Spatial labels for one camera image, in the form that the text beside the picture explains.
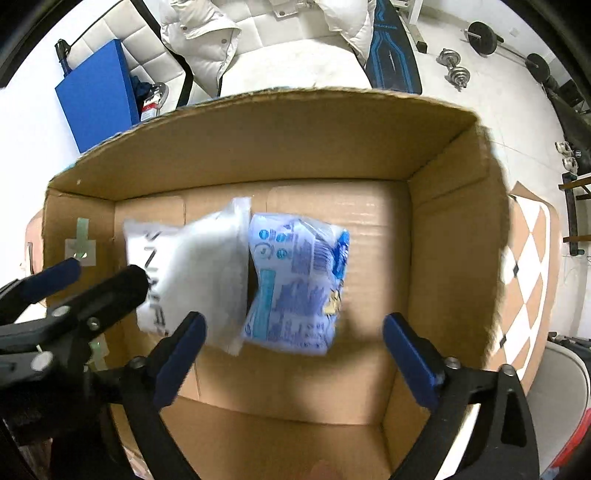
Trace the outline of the white NMAX soft pack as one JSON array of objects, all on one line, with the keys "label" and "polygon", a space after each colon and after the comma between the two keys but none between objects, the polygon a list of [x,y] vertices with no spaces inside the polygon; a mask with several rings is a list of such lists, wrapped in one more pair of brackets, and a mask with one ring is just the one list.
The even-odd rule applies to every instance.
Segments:
[{"label": "white NMAX soft pack", "polygon": [[148,278],[146,300],[136,309],[140,331],[169,336],[186,315],[206,321],[206,344],[237,355],[249,285],[252,201],[233,198],[224,209],[182,227],[126,220],[127,262]]}]

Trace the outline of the blue tissue pack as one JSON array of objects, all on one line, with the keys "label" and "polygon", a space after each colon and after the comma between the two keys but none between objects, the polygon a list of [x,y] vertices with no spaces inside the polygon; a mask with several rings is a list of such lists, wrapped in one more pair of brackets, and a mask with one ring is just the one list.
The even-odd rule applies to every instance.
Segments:
[{"label": "blue tissue pack", "polygon": [[325,355],[335,339],[349,260],[349,231],[293,214],[249,224],[256,295],[242,338],[276,351]]}]

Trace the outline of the grey round chair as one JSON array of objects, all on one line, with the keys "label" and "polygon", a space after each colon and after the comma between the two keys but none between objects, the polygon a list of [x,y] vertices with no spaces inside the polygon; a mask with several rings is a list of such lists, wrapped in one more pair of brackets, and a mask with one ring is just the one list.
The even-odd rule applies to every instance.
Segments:
[{"label": "grey round chair", "polygon": [[583,360],[547,341],[527,400],[543,472],[575,434],[590,406],[590,377]]}]

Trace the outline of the blue folded mat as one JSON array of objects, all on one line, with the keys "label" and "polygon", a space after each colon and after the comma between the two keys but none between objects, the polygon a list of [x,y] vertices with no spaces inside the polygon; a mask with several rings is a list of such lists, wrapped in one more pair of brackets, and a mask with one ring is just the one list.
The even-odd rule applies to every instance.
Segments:
[{"label": "blue folded mat", "polygon": [[56,44],[64,79],[55,88],[78,150],[84,153],[139,122],[121,42],[113,39],[73,68]]}]

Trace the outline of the dark wooden chair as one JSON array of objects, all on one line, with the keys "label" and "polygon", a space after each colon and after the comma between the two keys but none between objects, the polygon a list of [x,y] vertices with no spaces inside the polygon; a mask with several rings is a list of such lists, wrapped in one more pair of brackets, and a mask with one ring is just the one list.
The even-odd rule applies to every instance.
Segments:
[{"label": "dark wooden chair", "polygon": [[563,243],[568,246],[571,257],[583,256],[585,250],[580,247],[580,244],[589,243],[590,234],[579,232],[578,213],[585,202],[590,202],[590,177],[579,179],[575,174],[565,172],[562,174],[562,182],[558,188],[565,196],[567,212],[568,232],[563,237]]}]

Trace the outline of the open cardboard box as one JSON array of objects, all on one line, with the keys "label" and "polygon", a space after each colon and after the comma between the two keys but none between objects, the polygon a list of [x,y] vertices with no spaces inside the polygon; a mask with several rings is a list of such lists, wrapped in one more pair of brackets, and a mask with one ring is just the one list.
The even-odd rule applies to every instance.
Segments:
[{"label": "open cardboard box", "polygon": [[428,417],[405,380],[401,314],[444,356],[490,357],[508,196],[473,112],[379,91],[232,96],[146,122],[48,184],[43,260],[72,255],[78,293],[128,264],[152,296],[106,333],[107,363],[178,322],[238,311],[238,353],[205,346],[164,424],[204,479],[297,479],[324,462],[386,479]]}]

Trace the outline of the grey quilted chair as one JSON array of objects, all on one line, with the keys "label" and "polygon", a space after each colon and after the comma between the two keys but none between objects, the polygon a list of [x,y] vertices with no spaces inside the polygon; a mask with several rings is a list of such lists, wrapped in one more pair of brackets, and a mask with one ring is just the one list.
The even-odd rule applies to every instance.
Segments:
[{"label": "grey quilted chair", "polygon": [[56,49],[58,57],[74,69],[112,40],[120,42],[131,76],[167,87],[163,113],[189,103],[193,86],[190,67],[164,45],[159,23],[142,1],[117,2],[73,42],[58,41]]}]

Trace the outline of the white puffer jacket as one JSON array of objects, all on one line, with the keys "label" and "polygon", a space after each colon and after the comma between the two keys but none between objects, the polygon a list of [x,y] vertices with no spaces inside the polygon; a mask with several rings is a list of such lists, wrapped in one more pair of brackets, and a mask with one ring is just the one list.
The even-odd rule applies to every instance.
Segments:
[{"label": "white puffer jacket", "polygon": [[373,1],[163,1],[163,43],[211,98],[370,88]]}]

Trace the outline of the chrome dumbbell pair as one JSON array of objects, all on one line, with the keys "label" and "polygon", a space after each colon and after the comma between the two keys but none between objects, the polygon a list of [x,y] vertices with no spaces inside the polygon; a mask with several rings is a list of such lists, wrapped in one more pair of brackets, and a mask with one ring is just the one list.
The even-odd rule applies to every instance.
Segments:
[{"label": "chrome dumbbell pair", "polygon": [[458,91],[465,89],[470,80],[470,71],[461,65],[461,55],[453,50],[444,48],[436,59],[437,63],[447,68],[445,79],[453,85]]}]

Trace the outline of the blue weight bench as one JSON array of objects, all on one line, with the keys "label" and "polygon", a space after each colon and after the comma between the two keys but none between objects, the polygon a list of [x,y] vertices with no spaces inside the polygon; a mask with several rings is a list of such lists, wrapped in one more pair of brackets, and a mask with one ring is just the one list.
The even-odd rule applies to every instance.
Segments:
[{"label": "blue weight bench", "polygon": [[398,10],[388,0],[377,1],[374,34],[365,71],[375,89],[416,95],[423,92],[409,36]]}]

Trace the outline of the floor barbell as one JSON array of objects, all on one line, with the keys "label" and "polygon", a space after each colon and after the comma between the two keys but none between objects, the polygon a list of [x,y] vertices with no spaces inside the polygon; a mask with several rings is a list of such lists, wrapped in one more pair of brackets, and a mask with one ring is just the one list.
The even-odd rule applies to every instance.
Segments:
[{"label": "floor barbell", "polygon": [[537,53],[524,55],[515,48],[508,46],[505,39],[497,34],[488,24],[481,21],[472,22],[464,34],[473,50],[482,57],[489,57],[498,50],[504,50],[519,58],[539,84],[546,84],[551,77],[549,64]]}]

